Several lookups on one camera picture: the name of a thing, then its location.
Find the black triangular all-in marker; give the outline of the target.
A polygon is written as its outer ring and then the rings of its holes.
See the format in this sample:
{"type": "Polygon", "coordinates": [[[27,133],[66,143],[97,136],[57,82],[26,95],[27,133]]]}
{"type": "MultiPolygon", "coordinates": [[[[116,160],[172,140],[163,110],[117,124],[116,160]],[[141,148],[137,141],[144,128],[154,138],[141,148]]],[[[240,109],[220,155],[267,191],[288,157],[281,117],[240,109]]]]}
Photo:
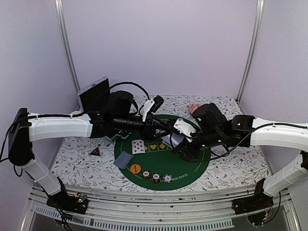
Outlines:
{"type": "Polygon", "coordinates": [[[95,148],[93,151],[91,151],[91,152],[89,153],[89,155],[101,156],[101,152],[100,152],[99,147],[97,147],[97,148],[95,148]]]}

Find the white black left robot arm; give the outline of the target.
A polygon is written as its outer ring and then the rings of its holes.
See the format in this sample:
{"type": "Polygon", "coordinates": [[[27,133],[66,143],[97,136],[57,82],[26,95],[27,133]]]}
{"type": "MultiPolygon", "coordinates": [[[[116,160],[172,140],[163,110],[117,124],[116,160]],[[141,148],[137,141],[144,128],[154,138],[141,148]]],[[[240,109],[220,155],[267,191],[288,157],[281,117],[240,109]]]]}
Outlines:
{"type": "Polygon", "coordinates": [[[163,101],[160,96],[148,98],[142,107],[142,114],[138,115],[130,112],[131,105],[136,103],[133,95],[118,90],[109,93],[107,103],[102,108],[92,110],[88,107],[79,114],[35,114],[21,108],[3,141],[8,144],[8,160],[14,166],[21,167],[61,209],[67,209],[72,203],[71,197],[62,182],[35,157],[32,143],[65,137],[101,138],[119,132],[138,132],[143,139],[153,140],[158,136],[158,129],[163,134],[172,131],[170,125],[152,117],[163,101]]]}

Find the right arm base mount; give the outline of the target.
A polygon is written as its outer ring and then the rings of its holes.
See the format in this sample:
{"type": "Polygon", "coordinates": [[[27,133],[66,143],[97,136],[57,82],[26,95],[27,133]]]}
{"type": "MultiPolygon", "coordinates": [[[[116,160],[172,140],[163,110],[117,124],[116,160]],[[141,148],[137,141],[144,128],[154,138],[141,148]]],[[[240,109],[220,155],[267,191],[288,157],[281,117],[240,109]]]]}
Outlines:
{"type": "MultiPolygon", "coordinates": [[[[273,205],[273,197],[269,197],[263,193],[234,199],[231,203],[231,207],[236,215],[246,214],[261,209],[271,210],[273,205]]],[[[269,212],[263,211],[262,213],[248,215],[246,218],[251,225],[262,226],[266,223],[268,216],[269,212]]]]}

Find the grey playing card deck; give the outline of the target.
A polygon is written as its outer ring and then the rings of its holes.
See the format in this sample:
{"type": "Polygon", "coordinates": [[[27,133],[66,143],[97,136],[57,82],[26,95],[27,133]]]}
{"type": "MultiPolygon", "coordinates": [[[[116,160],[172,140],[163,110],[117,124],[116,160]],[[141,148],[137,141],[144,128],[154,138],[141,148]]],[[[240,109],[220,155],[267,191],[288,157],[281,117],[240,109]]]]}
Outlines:
{"type": "Polygon", "coordinates": [[[181,142],[183,142],[183,140],[185,139],[185,137],[181,134],[172,134],[172,136],[166,135],[166,136],[162,136],[162,143],[164,143],[165,145],[167,145],[168,147],[171,147],[173,145],[173,147],[177,147],[181,142]]]}

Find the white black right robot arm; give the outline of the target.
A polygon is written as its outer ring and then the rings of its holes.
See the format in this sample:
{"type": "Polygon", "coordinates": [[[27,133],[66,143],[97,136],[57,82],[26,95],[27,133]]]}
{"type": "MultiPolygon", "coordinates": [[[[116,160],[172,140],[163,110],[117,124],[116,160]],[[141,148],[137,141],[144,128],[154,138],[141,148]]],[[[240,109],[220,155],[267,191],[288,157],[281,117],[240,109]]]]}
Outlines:
{"type": "Polygon", "coordinates": [[[254,195],[249,198],[249,206],[253,210],[259,210],[268,199],[307,176],[307,124],[275,122],[251,115],[236,115],[228,120],[213,103],[198,107],[192,117],[197,122],[199,130],[195,130],[182,119],[177,119],[173,123],[174,130],[184,136],[174,151],[187,161],[196,160],[201,147],[223,145],[231,150],[236,147],[276,146],[300,151],[291,163],[256,184],[254,195]]]}

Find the red black 100 chip stack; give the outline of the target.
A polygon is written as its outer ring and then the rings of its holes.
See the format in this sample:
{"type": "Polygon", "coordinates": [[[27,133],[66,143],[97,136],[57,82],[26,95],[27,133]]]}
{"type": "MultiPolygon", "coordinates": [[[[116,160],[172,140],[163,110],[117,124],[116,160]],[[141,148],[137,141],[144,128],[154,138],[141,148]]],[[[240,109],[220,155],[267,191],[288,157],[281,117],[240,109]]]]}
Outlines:
{"type": "Polygon", "coordinates": [[[148,171],[148,170],[144,170],[142,173],[141,173],[141,176],[143,179],[148,179],[151,177],[151,172],[148,171]]]}

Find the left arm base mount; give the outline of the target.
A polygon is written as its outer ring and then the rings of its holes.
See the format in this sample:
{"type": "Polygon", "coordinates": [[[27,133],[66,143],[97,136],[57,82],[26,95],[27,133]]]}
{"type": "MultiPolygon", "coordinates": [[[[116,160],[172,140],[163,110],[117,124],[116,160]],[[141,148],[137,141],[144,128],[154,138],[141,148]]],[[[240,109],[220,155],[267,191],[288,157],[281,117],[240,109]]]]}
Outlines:
{"type": "Polygon", "coordinates": [[[89,201],[87,198],[80,198],[68,195],[66,192],[59,192],[55,195],[48,195],[46,205],[78,214],[86,214],[89,201]]]}

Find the blue peach 10 chip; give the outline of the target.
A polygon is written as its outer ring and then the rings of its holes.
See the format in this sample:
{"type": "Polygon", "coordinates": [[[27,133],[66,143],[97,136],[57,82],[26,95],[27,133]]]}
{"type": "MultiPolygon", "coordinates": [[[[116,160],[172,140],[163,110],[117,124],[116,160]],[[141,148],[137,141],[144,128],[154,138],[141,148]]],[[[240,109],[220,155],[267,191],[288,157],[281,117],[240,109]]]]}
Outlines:
{"type": "Polygon", "coordinates": [[[163,181],[164,181],[165,183],[171,183],[172,180],[173,180],[173,178],[172,178],[172,176],[169,175],[169,174],[166,174],[166,175],[163,176],[163,181]]]}

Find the orange big blind button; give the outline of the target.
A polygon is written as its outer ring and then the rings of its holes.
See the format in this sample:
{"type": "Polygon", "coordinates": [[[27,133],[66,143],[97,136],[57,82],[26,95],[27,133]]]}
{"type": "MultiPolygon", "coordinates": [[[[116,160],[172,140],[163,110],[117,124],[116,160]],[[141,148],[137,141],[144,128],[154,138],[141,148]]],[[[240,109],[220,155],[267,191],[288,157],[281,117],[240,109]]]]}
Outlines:
{"type": "Polygon", "coordinates": [[[130,167],[130,171],[131,173],[133,174],[139,174],[141,172],[141,166],[138,165],[138,164],[133,164],[131,167],[130,167]]]}

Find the nine of diamonds card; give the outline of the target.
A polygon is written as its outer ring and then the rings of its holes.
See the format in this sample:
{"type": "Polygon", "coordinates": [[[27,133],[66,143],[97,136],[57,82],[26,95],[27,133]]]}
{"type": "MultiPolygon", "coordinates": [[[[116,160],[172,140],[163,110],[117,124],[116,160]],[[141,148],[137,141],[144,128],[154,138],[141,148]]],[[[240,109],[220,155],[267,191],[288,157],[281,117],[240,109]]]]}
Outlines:
{"type": "Polygon", "coordinates": [[[145,153],[145,146],[143,140],[133,140],[132,144],[132,154],[144,154],[145,153]]]}

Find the blue checkered playing card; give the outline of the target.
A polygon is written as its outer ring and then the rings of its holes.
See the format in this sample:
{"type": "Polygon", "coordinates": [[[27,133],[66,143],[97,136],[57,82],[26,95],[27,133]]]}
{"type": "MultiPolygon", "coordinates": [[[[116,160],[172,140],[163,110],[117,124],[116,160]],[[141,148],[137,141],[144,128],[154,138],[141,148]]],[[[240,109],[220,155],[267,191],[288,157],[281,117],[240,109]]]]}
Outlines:
{"type": "Polygon", "coordinates": [[[132,160],[133,155],[123,151],[114,161],[114,165],[120,169],[125,169],[132,160]]]}

